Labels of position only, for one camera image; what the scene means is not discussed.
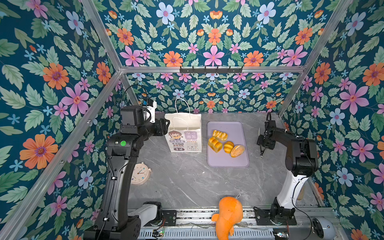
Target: white paper bag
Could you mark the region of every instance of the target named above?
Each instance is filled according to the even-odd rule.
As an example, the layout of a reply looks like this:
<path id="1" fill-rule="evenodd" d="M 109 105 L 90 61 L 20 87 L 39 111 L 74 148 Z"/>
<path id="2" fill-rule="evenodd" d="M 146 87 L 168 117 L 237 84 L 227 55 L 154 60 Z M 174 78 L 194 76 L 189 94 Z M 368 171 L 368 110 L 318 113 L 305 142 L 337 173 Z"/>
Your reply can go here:
<path id="1" fill-rule="evenodd" d="M 165 119 L 170 121 L 166 139 L 171 152 L 201 152 L 202 133 L 201 133 L 201 114 L 179 113 L 177 111 L 177 98 L 175 100 L 176 113 L 165 114 Z"/>

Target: orange flower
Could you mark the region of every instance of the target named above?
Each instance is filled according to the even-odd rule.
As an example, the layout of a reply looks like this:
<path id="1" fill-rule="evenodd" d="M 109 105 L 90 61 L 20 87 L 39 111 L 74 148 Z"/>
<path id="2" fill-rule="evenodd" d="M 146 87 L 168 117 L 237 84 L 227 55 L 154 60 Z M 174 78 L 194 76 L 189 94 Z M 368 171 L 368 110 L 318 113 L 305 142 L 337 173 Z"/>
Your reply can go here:
<path id="1" fill-rule="evenodd" d="M 276 107 L 276 105 L 277 105 L 277 102 L 274 101 L 274 100 L 272 100 L 272 101 L 270 101 L 270 102 L 267 102 L 267 103 L 265 104 L 265 106 L 266 106 L 267 108 L 274 108 L 274 107 Z"/>
<path id="2" fill-rule="evenodd" d="M 232 36 L 233 35 L 233 30 L 228 28 L 227 31 L 225 32 L 225 34 L 227 36 Z"/>
<path id="3" fill-rule="evenodd" d="M 351 238 L 353 240 L 368 240 L 368 237 L 360 231 L 359 229 L 352 229 Z"/>
<path id="4" fill-rule="evenodd" d="M 107 84 L 109 82 L 109 79 L 111 78 L 111 73 L 109 72 L 109 67 L 105 65 L 104 62 L 98 63 L 96 68 L 96 73 L 99 75 L 100 82 L 103 82 L 103 84 Z"/>
<path id="5" fill-rule="evenodd" d="M 331 65 L 329 63 L 322 63 L 317 67 L 316 72 L 314 74 L 315 82 L 317 84 L 323 84 L 329 78 L 328 74 L 331 74 L 331 69 L 329 68 Z"/>
<path id="6" fill-rule="evenodd" d="M 197 35 L 203 36 L 204 35 L 204 30 L 200 29 L 199 31 L 197 31 Z"/>
<path id="7" fill-rule="evenodd" d="M 369 69 L 366 69 L 364 72 L 365 77 L 362 78 L 363 82 L 367 82 L 367 86 L 377 86 L 380 84 L 380 80 L 384 81 L 384 63 L 374 63 L 369 66 Z"/>
<path id="8" fill-rule="evenodd" d="M 167 64 L 167 67 L 181 67 L 181 63 L 183 59 L 180 58 L 179 53 L 175 53 L 174 51 L 169 51 L 164 55 L 165 59 L 164 63 Z"/>
<path id="9" fill-rule="evenodd" d="M 314 18 L 319 18 L 319 17 L 321 17 L 322 15 L 323 15 L 323 10 L 319 10 L 319 11 L 317 11 L 315 14 L 314 14 Z"/>
<path id="10" fill-rule="evenodd" d="M 384 142 L 378 142 L 377 143 L 377 148 L 379 150 L 383 150 L 383 151 L 380 152 L 380 156 L 384 159 Z"/>
<path id="11" fill-rule="evenodd" d="M 321 199 L 324 200 L 324 195 L 323 195 L 323 192 L 324 192 L 324 191 L 323 191 L 323 189 L 322 189 L 321 187 L 319 187 L 319 184 L 318 184 L 317 182 L 314 183 L 314 185 L 316 186 L 317 191 L 319 192 Z"/>
<path id="12" fill-rule="evenodd" d="M 214 28 L 208 34 L 208 37 L 209 37 L 208 41 L 212 43 L 212 45 L 216 45 L 218 42 L 220 42 L 221 33 L 217 28 Z"/>
<path id="13" fill-rule="evenodd" d="M 124 43 L 125 45 L 132 45 L 135 39 L 132 36 L 132 33 L 130 31 L 127 31 L 127 29 L 118 29 L 118 38 L 119 41 Z"/>
<path id="14" fill-rule="evenodd" d="M 48 82 L 48 86 L 55 88 L 57 90 L 62 89 L 67 86 L 67 83 L 70 79 L 67 77 L 67 70 L 63 69 L 63 66 L 60 64 L 50 63 L 49 68 L 45 67 L 43 69 L 45 75 L 43 75 L 44 81 Z"/>
<path id="15" fill-rule="evenodd" d="M 209 13 L 209 15 L 211 16 L 212 19 L 219 19 L 223 16 L 223 12 L 222 11 L 211 11 Z"/>
<path id="16" fill-rule="evenodd" d="M 27 148 L 20 151 L 20 159 L 27 160 L 25 166 L 32 169 L 37 164 L 37 169 L 42 169 L 47 166 L 47 161 L 51 162 L 55 152 L 58 150 L 57 144 L 54 144 L 53 137 L 48 136 L 45 139 L 44 134 L 36 134 L 35 140 L 28 138 L 23 147 Z"/>
<path id="17" fill-rule="evenodd" d="M 210 109 L 214 108 L 215 107 L 215 102 L 214 101 L 209 101 L 207 103 L 207 107 L 210 108 Z"/>
<path id="18" fill-rule="evenodd" d="M 252 53 L 248 53 L 247 57 L 244 58 L 244 66 L 246 67 L 255 67 L 260 66 L 260 63 L 264 61 L 264 58 L 262 58 L 264 55 L 262 53 L 259 53 L 259 51 L 254 51 Z"/>
<path id="19" fill-rule="evenodd" d="M 80 219 L 80 220 L 77 222 L 76 227 L 77 227 L 77 228 L 81 228 L 81 226 L 83 225 L 83 222 L 84 222 L 84 219 L 83 219 L 83 218 Z"/>
<path id="20" fill-rule="evenodd" d="M 295 40 L 296 40 L 296 44 L 300 44 L 300 45 L 303 45 L 304 43 L 308 42 L 310 40 L 310 37 L 312 37 L 312 28 L 308 29 L 308 28 L 304 28 L 302 31 L 300 31 Z"/>

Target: pink flower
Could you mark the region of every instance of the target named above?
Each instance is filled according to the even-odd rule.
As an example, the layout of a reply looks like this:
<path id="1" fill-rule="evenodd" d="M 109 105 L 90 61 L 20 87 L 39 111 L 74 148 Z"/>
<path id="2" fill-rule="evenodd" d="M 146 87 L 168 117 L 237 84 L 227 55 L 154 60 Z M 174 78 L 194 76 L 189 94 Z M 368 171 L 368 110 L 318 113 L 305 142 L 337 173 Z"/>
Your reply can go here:
<path id="1" fill-rule="evenodd" d="M 339 140 L 337 140 L 337 139 L 336 139 L 336 143 L 332 144 L 332 146 L 335 147 L 334 151 L 335 152 L 339 151 L 339 154 L 342 154 L 343 151 L 345 151 L 347 149 L 343 145 L 344 145 L 344 141 L 343 142 L 339 142 Z"/>
<path id="2" fill-rule="evenodd" d="M 377 114 L 383 114 L 384 115 L 384 104 L 379 104 L 378 107 L 380 109 L 377 111 Z"/>
<path id="3" fill-rule="evenodd" d="M 67 106 L 72 105 L 70 109 L 71 116 L 76 115 L 77 109 L 84 114 L 88 110 L 88 104 L 84 101 L 89 98 L 89 94 L 81 93 L 81 87 L 78 83 L 74 86 L 74 92 L 70 87 L 66 87 L 65 90 L 70 97 L 63 97 L 61 101 Z"/>
<path id="4" fill-rule="evenodd" d="M 313 107 L 313 109 L 311 109 L 311 115 L 314 116 L 314 117 L 317 117 L 319 115 L 319 110 L 320 108 L 317 108 L 317 107 Z"/>
<path id="5" fill-rule="evenodd" d="M 162 73 L 162 75 L 160 76 L 161 79 L 166 79 L 166 81 L 168 82 L 169 79 L 173 79 L 173 76 L 172 76 L 172 73 Z"/>
<path id="6" fill-rule="evenodd" d="M 79 82 L 79 85 L 81 86 L 81 90 L 86 90 L 88 91 L 88 88 L 91 86 L 89 83 L 88 83 L 88 79 L 84 79 L 84 78 L 81 78 L 81 81 Z"/>
<path id="7" fill-rule="evenodd" d="M 189 49 L 189 53 L 196 53 L 196 51 L 199 50 L 197 48 L 197 44 L 193 45 L 193 43 L 191 43 L 191 45 L 188 47 L 188 49 Z"/>
<path id="8" fill-rule="evenodd" d="M 239 49 L 240 49 L 240 46 L 238 43 L 236 43 L 231 45 L 231 48 L 229 49 L 229 51 L 232 51 L 232 54 L 234 54 L 234 53 L 238 53 Z"/>
<path id="9" fill-rule="evenodd" d="M 300 65 L 301 60 L 300 58 L 305 57 L 308 53 L 307 52 L 301 52 L 303 50 L 303 46 L 300 45 L 296 51 L 293 51 L 292 49 L 289 49 L 287 52 L 288 57 L 284 58 L 281 62 L 282 63 L 288 63 L 287 66 Z"/>
<path id="10" fill-rule="evenodd" d="M 368 143 L 367 145 L 364 145 L 365 142 L 364 142 L 364 139 L 362 139 L 362 138 L 359 139 L 358 143 L 359 143 L 359 145 L 355 142 L 351 143 L 351 146 L 354 149 L 357 149 L 357 150 L 352 151 L 352 155 L 353 156 L 359 155 L 359 159 L 361 162 L 365 162 L 365 157 L 367 157 L 369 159 L 373 159 L 374 158 L 373 154 L 368 152 L 369 150 L 373 149 L 373 144 Z"/>
<path id="11" fill-rule="evenodd" d="M 65 203 L 65 201 L 67 201 L 67 197 L 64 197 L 63 199 L 61 199 L 61 196 L 58 196 L 56 201 L 57 202 L 53 202 L 50 204 L 50 207 L 52 209 L 51 217 L 55 214 L 57 216 L 60 216 L 61 210 L 67 208 L 67 204 Z"/>
<path id="12" fill-rule="evenodd" d="M 245 80 L 245 76 L 247 75 L 248 73 L 235 73 L 233 79 L 237 79 L 237 82 L 240 82 L 241 80 Z"/>
<path id="13" fill-rule="evenodd" d="M 211 47 L 211 53 L 204 52 L 204 57 L 207 58 L 204 65 L 209 65 L 212 63 L 212 66 L 216 63 L 216 65 L 221 65 L 221 60 L 219 58 L 222 58 L 224 56 L 224 52 L 217 52 L 217 46 L 213 45 Z"/>
<path id="14" fill-rule="evenodd" d="M 127 58 L 127 60 L 125 60 L 125 64 L 127 66 L 130 66 L 133 63 L 133 65 L 135 67 L 138 67 L 139 63 L 140 64 L 145 63 L 142 58 L 139 58 L 139 56 L 140 56 L 140 51 L 139 50 L 134 50 L 133 53 L 132 53 L 131 48 L 128 47 L 128 46 L 125 46 L 125 51 L 126 51 L 126 53 L 125 52 L 121 52 L 120 55 L 122 57 L 124 57 L 124 58 Z"/>
<path id="15" fill-rule="evenodd" d="M 311 93 L 311 96 L 313 96 L 312 101 L 316 100 L 317 102 L 320 102 L 320 97 L 324 96 L 324 93 L 321 92 L 322 89 L 323 87 L 314 88 L 314 91 Z"/>
<path id="16" fill-rule="evenodd" d="M 85 148 L 83 149 L 83 151 L 86 151 L 87 155 L 89 155 L 89 152 L 93 152 L 93 147 L 94 146 L 95 146 L 95 144 L 93 144 L 92 141 L 86 142 L 85 143 Z"/>
<path id="17" fill-rule="evenodd" d="M 179 77 L 179 81 L 188 82 L 188 79 L 191 79 L 192 76 L 189 75 L 189 73 L 177 73 Z"/>
<path id="18" fill-rule="evenodd" d="M 264 78 L 264 73 L 252 73 L 253 76 L 251 77 L 252 79 L 255 78 L 256 81 L 259 81 L 260 78 Z"/>
<path id="19" fill-rule="evenodd" d="M 373 182 L 376 184 L 381 184 L 384 181 L 384 164 L 380 163 L 379 169 L 380 170 L 377 170 L 376 168 L 371 169 L 371 172 L 376 176 L 378 176 L 378 177 L 375 177 L 375 179 L 373 180 Z"/>
<path id="20" fill-rule="evenodd" d="M 68 111 L 66 111 L 68 109 L 68 106 L 63 106 L 62 102 L 59 102 L 59 106 L 55 105 L 53 106 L 53 108 L 56 110 L 55 115 L 56 116 L 60 115 L 61 119 L 64 118 L 64 115 L 69 114 Z"/>
<path id="21" fill-rule="evenodd" d="M 63 181 L 61 181 L 60 179 L 62 179 L 66 174 L 67 174 L 66 171 L 62 171 L 59 173 L 59 175 L 57 175 L 56 179 L 48 189 L 48 195 L 51 195 L 53 193 L 53 191 L 55 190 L 55 185 L 58 188 L 63 187 Z"/>
<path id="22" fill-rule="evenodd" d="M 197 3 L 199 0 L 188 0 L 188 4 L 192 6 L 193 2 Z"/>
<path id="23" fill-rule="evenodd" d="M 384 199 L 382 198 L 382 195 L 381 195 L 380 192 L 376 193 L 376 195 L 373 194 L 373 193 L 371 193 L 371 197 L 373 198 L 373 199 L 371 200 L 371 203 L 372 203 L 373 205 L 376 205 L 376 207 L 377 207 L 377 209 L 378 209 L 379 211 L 382 211 L 382 210 L 383 210 L 383 207 L 384 207 Z"/>
<path id="24" fill-rule="evenodd" d="M 260 83 L 260 87 L 263 89 L 263 88 L 267 88 L 269 85 L 269 82 L 268 81 L 264 81 L 264 82 L 261 82 Z"/>
<path id="25" fill-rule="evenodd" d="M 80 144 L 77 144 L 76 148 L 73 150 L 72 154 L 69 156 L 67 162 L 72 162 L 72 156 L 73 157 L 79 156 L 79 153 L 76 151 L 77 149 L 79 149 L 79 147 L 80 147 Z"/>
<path id="26" fill-rule="evenodd" d="M 308 77 L 306 76 L 305 77 L 305 80 L 303 81 L 303 90 L 305 90 L 306 92 L 308 92 L 309 88 L 312 87 L 312 77 Z"/>
<path id="27" fill-rule="evenodd" d="M 352 113 L 352 115 L 355 115 L 358 111 L 358 104 L 361 107 L 368 106 L 369 102 L 366 98 L 361 98 L 364 94 L 368 91 L 368 86 L 364 86 L 359 88 L 356 92 L 356 84 L 351 83 L 348 87 L 349 94 L 347 92 L 340 93 L 340 98 L 343 100 L 346 100 L 343 102 L 340 106 L 340 109 L 347 109 L 349 107 L 349 111 Z"/>
<path id="28" fill-rule="evenodd" d="M 227 83 L 224 84 L 224 89 L 229 90 L 229 89 L 233 88 L 232 85 L 233 85 L 233 83 L 230 83 L 230 82 L 228 81 Z"/>
<path id="29" fill-rule="evenodd" d="M 151 59 L 149 57 L 150 54 L 151 53 L 148 53 L 147 50 L 145 50 L 145 49 L 144 50 L 140 50 L 140 57 L 143 57 L 144 60 Z"/>
<path id="30" fill-rule="evenodd" d="M 200 86 L 201 84 L 198 84 L 197 81 L 195 81 L 195 83 L 191 83 L 191 89 L 193 90 L 196 90 L 196 89 L 200 89 Z"/>
<path id="31" fill-rule="evenodd" d="M 349 81 L 349 77 L 346 77 L 345 79 L 341 79 L 341 83 L 339 84 L 340 90 L 348 90 L 348 85 L 350 85 L 352 82 Z"/>
<path id="32" fill-rule="evenodd" d="M 48 8 L 43 4 L 40 4 L 40 0 L 29 0 L 29 2 L 26 3 L 26 5 L 33 10 L 33 13 L 37 18 L 42 16 L 43 18 L 48 19 L 47 14 L 45 14 L 45 12 L 48 11 Z"/>
<path id="33" fill-rule="evenodd" d="M 156 86 L 156 88 L 159 88 L 160 90 L 163 89 L 163 87 L 164 87 L 163 82 L 159 82 L 159 81 L 156 82 L 155 86 Z"/>
<path id="34" fill-rule="evenodd" d="M 283 59 L 284 57 L 287 56 L 288 50 L 284 50 L 284 48 L 281 50 L 281 52 L 277 53 L 277 58 Z"/>

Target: green leaf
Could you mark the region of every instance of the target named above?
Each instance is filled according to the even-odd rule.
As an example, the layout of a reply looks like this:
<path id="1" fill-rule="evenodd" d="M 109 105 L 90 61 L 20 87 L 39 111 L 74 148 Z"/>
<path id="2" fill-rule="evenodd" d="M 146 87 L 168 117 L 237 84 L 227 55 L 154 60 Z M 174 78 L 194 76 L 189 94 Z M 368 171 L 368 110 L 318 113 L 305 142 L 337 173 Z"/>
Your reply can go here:
<path id="1" fill-rule="evenodd" d="M 12 65 L 3 65 L 2 73 L 5 75 L 5 78 L 9 80 L 10 84 L 14 84 L 19 90 L 22 89 L 24 79 L 17 67 Z"/>

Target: stuffed animal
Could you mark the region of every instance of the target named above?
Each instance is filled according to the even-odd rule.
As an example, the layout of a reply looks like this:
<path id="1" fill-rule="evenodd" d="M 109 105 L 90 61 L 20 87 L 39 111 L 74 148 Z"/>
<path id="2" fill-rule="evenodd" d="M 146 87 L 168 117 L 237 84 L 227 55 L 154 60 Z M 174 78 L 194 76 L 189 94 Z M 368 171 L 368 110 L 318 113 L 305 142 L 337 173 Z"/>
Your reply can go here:
<path id="1" fill-rule="evenodd" d="M 233 236 L 233 225 L 243 219 L 243 205 L 234 197 L 224 197 L 219 203 L 219 213 L 211 218 L 216 222 L 218 240 L 228 240 L 228 234 Z"/>

